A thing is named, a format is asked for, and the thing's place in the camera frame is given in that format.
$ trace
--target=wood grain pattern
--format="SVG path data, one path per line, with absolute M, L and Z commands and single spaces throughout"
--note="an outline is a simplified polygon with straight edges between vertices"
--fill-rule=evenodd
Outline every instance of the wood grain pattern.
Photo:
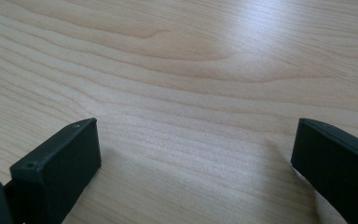
M 343 223 L 289 160 L 301 117 L 358 136 L 358 1 L 0 0 L 0 180 L 89 117 L 64 223 Z

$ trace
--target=table top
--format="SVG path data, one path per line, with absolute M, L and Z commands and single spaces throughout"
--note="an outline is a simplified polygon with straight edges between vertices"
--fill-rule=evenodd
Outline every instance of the table top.
M 0 0 L 0 181 L 96 118 L 64 223 L 338 223 L 290 164 L 299 118 L 358 137 L 358 1 Z

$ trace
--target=wooden surface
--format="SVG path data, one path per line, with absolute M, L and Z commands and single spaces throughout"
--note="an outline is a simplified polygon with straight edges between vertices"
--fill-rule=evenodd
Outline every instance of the wooden surface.
M 358 136 L 358 1 L 0 0 L 0 181 L 68 123 L 103 167 L 64 223 L 338 223 L 297 121 Z

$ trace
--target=wooden table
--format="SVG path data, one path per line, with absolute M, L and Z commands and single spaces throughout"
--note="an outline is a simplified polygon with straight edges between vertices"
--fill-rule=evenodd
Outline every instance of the wooden table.
M 297 121 L 358 137 L 358 1 L 0 0 L 0 181 L 98 120 L 64 223 L 338 223 L 290 165 Z

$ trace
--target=light wood grain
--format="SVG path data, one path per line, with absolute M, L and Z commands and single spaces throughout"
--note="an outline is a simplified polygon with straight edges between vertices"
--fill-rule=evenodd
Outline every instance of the light wood grain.
M 297 121 L 358 136 L 358 1 L 0 0 L 0 181 L 68 123 L 103 167 L 64 223 L 338 223 Z

